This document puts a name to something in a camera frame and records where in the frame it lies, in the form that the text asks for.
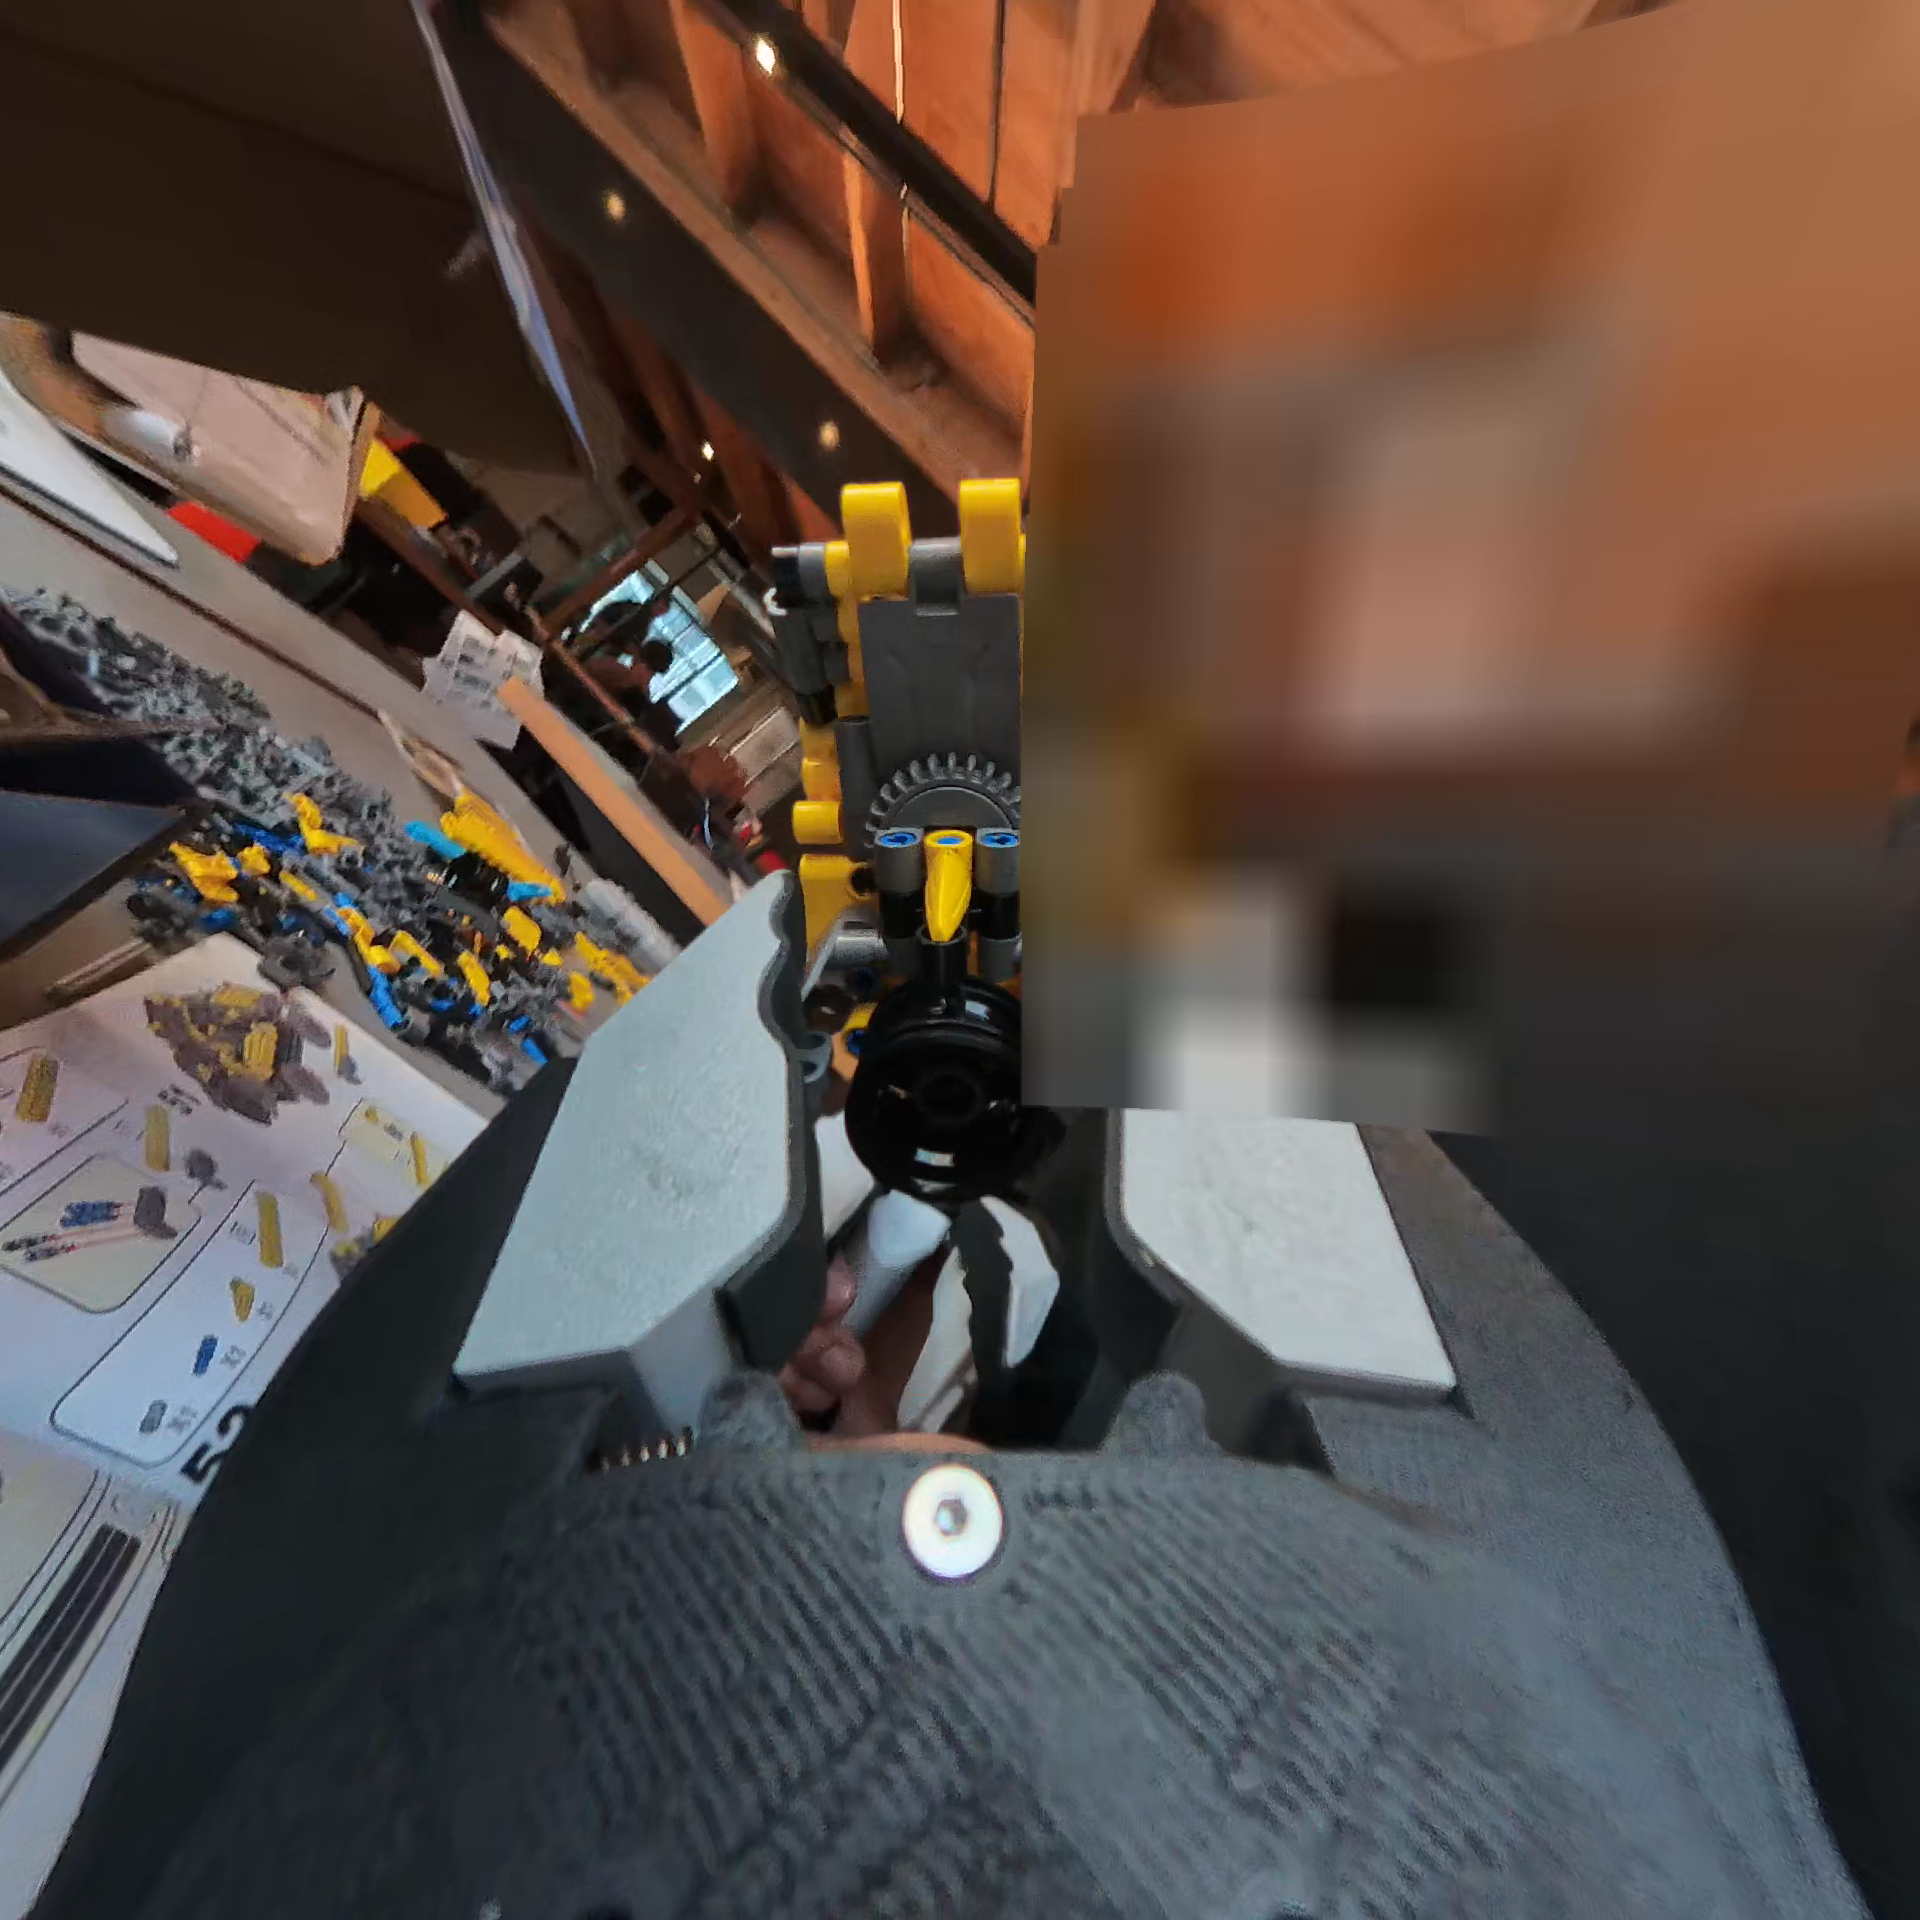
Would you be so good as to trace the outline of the white flat board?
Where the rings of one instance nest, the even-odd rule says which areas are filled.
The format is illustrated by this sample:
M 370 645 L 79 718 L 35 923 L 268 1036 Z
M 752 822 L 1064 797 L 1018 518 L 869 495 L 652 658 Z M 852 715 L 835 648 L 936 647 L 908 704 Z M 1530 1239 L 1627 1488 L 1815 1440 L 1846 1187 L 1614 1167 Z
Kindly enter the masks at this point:
M 128 495 L 14 382 L 2 375 L 2 471 L 149 562 L 178 566 L 178 551 Z

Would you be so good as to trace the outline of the yellow grey brick model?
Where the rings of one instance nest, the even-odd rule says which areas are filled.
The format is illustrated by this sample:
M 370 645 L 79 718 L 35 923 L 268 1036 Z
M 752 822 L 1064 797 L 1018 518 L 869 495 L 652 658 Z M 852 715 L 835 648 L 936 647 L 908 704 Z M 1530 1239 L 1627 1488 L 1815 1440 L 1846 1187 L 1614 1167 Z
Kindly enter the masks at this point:
M 854 1158 L 943 1211 L 1019 1198 L 1062 1132 L 1021 1070 L 1021 483 L 970 477 L 955 509 L 917 535 L 903 484 L 847 484 L 765 594 L 800 704 L 804 997 Z

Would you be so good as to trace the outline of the pile of loose brick pieces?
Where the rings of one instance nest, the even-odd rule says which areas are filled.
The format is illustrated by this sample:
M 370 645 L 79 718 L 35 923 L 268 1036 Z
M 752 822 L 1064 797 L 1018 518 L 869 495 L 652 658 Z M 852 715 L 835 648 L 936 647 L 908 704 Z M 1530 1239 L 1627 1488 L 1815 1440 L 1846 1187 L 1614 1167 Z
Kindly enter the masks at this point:
M 128 919 L 162 954 L 213 934 L 274 988 L 344 976 L 398 1043 L 507 1092 L 567 1058 L 679 954 L 622 890 L 541 861 L 464 782 L 407 821 L 248 683 L 67 594 L 5 590 L 5 760 L 119 780 L 175 815 L 132 859 Z

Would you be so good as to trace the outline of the brown cardboard box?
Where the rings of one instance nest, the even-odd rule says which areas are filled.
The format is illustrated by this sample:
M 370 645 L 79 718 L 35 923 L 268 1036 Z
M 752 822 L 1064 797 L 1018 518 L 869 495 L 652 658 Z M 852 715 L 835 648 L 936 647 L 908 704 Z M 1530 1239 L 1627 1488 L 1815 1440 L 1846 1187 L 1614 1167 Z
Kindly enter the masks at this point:
M 76 331 L 103 442 L 308 566 L 338 557 L 379 427 L 358 389 L 288 391 Z

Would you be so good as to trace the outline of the small white box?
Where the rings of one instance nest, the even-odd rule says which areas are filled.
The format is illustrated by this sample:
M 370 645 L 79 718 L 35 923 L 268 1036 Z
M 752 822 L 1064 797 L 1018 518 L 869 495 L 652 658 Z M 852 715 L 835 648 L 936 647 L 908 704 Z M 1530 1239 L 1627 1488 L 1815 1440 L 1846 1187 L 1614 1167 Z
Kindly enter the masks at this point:
M 422 693 L 455 712 L 483 746 L 507 752 L 520 736 L 520 719 L 504 707 L 509 683 L 543 695 L 543 651 L 514 631 L 493 631 L 477 614 L 459 607 L 440 648 L 422 660 Z

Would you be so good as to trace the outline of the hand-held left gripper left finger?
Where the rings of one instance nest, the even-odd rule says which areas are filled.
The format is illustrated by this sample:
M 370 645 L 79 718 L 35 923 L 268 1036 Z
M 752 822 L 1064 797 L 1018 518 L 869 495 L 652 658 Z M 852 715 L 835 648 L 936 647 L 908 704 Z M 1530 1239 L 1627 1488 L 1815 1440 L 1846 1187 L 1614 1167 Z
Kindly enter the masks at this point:
M 637 1435 L 699 1430 L 824 1310 L 804 909 L 758 880 L 582 1046 L 452 1364 L 471 1391 L 602 1386 Z

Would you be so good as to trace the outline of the building instruction booklet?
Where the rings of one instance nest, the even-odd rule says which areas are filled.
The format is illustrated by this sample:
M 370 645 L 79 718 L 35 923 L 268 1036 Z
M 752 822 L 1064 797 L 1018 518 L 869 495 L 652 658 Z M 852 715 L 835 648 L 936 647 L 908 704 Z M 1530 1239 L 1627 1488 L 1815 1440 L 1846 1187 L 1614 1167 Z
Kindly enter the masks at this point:
M 6 1030 L 2 1067 L 2 1792 L 32 1838 L 344 1252 L 484 1123 L 223 934 Z

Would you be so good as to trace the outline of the person's right hand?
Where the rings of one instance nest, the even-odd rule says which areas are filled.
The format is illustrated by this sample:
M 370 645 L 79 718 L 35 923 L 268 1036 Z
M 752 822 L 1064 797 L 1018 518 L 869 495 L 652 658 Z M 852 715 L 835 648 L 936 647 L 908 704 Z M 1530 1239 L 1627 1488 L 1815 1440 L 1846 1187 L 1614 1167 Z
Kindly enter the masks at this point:
M 780 1373 L 786 1404 L 806 1422 L 838 1437 L 874 1437 L 896 1426 L 896 1405 L 911 1358 L 901 1302 L 866 1333 L 851 1331 L 858 1285 L 846 1261 L 827 1266 L 822 1310 Z

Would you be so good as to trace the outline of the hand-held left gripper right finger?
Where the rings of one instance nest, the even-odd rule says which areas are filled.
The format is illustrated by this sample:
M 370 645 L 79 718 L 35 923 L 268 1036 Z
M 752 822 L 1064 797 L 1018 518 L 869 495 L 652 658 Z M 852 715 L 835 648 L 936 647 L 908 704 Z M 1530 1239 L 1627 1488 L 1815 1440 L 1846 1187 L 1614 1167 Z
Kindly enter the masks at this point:
M 1359 1128 L 1070 1114 L 1048 1160 L 1062 1312 L 1086 1335 L 1064 1450 L 1179 1376 L 1227 1454 L 1324 1469 L 1312 1405 L 1431 1410 L 1455 1370 Z

